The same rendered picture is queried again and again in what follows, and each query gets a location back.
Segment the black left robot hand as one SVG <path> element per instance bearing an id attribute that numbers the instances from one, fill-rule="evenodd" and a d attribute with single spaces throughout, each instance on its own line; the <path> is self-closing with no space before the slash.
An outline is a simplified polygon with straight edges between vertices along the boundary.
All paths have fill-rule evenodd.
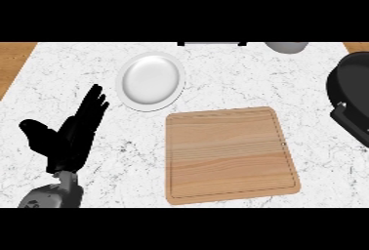
<path id="1" fill-rule="evenodd" d="M 101 87 L 91 85 L 76 113 L 69 116 L 57 131 L 33 119 L 19 123 L 31 150 L 47 157 L 45 172 L 76 173 L 84 167 L 93 146 L 93 137 L 109 106 Z"/>

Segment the white oval plate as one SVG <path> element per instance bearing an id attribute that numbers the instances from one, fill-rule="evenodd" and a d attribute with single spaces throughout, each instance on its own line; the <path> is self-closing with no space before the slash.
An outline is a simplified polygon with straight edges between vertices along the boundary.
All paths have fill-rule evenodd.
<path id="1" fill-rule="evenodd" d="M 168 107 L 185 85 L 181 62 L 163 52 L 147 52 L 122 65 L 116 80 L 116 95 L 122 104 L 140 112 Z"/>

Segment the grey round object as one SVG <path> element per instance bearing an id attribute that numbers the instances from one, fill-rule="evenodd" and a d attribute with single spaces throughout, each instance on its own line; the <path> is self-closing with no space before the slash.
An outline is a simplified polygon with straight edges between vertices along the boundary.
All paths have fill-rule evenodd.
<path id="1" fill-rule="evenodd" d="M 307 42 L 267 42 L 265 45 L 281 54 L 296 54 L 299 53 L 308 43 Z"/>

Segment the wooden cutting board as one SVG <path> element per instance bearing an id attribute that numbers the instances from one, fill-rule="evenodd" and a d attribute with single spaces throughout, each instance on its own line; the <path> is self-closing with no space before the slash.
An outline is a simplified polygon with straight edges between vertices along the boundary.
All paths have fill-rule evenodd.
<path id="1" fill-rule="evenodd" d="M 277 114 L 267 107 L 165 118 L 165 199 L 187 204 L 296 193 Z"/>

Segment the black pot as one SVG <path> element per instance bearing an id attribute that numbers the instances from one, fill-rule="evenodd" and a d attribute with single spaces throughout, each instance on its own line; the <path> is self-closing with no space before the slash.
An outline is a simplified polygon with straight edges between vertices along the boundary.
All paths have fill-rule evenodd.
<path id="1" fill-rule="evenodd" d="M 354 52 L 339 60 L 326 90 L 333 106 L 330 118 L 369 147 L 369 52 Z"/>

